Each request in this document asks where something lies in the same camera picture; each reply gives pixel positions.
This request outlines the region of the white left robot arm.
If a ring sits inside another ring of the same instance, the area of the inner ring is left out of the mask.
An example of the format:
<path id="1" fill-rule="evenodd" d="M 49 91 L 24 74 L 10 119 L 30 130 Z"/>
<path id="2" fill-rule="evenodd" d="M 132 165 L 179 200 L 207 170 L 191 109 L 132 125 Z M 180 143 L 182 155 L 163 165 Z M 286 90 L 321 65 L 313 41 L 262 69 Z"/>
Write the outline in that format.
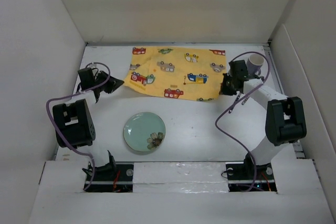
<path id="1" fill-rule="evenodd" d="M 55 128 L 59 147 L 68 148 L 78 155 L 90 158 L 93 162 L 92 154 L 78 150 L 80 147 L 91 146 L 96 139 L 96 130 L 88 102 L 80 96 L 85 91 L 89 92 L 93 95 L 93 101 L 97 103 L 100 93 L 111 94 L 120 88 L 124 81 L 95 67 L 85 67 L 78 70 L 78 76 L 80 79 L 79 88 L 75 94 L 68 97 L 72 101 L 48 108 L 48 115 Z"/>

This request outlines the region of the yellow car print cloth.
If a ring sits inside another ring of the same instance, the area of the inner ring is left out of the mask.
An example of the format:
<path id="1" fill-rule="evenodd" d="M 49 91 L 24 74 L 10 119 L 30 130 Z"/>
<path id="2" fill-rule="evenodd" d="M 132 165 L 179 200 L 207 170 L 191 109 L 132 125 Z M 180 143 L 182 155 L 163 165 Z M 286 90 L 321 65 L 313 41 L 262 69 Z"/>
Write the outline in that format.
<path id="1" fill-rule="evenodd" d="M 218 98 L 224 73 L 221 49 L 136 46 L 124 85 L 153 97 L 205 102 Z"/>

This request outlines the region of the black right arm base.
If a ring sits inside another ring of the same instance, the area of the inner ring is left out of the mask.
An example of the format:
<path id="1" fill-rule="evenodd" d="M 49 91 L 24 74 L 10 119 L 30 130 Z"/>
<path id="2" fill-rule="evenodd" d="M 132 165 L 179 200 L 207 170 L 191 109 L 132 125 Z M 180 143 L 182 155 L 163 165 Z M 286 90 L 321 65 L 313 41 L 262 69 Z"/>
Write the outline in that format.
<path id="1" fill-rule="evenodd" d="M 270 163 L 257 166 L 256 175 L 253 165 L 247 167 L 242 162 L 229 162 L 225 164 L 225 170 L 221 176 L 227 179 L 229 192 L 247 191 L 271 191 L 276 192 L 273 169 Z"/>

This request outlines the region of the green floral plate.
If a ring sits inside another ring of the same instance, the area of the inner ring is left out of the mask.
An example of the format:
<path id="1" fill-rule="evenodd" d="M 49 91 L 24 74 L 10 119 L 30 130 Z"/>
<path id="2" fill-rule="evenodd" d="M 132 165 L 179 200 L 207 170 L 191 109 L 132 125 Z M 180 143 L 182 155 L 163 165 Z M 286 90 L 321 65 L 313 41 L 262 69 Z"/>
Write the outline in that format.
<path id="1" fill-rule="evenodd" d="M 157 149 L 163 143 L 165 135 L 163 120 L 152 112 L 141 112 L 131 116 L 123 129 L 127 146 L 140 153 Z"/>

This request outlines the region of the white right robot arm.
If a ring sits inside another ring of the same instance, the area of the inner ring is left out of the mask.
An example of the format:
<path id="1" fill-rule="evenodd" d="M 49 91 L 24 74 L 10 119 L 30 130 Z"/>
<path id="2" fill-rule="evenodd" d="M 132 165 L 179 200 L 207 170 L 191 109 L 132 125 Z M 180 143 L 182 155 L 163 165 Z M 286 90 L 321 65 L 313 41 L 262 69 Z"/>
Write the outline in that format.
<path id="1" fill-rule="evenodd" d="M 251 97 L 266 110 L 265 137 L 244 159 L 243 173 L 254 179 L 288 144 L 304 138 L 307 127 L 302 100 L 288 97 L 264 85 L 262 79 L 248 73 L 244 60 L 231 61 L 224 74 L 221 95 L 240 92 Z"/>

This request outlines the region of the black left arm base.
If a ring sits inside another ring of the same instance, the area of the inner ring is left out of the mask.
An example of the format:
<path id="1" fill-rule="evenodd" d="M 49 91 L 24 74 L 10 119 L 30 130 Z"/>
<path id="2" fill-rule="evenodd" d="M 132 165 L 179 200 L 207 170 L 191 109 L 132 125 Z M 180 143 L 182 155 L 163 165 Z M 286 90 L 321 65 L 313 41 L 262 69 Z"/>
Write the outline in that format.
<path id="1" fill-rule="evenodd" d="M 96 169 L 88 193 L 131 193 L 133 192 L 133 163 L 117 163 L 116 167 L 106 164 Z"/>

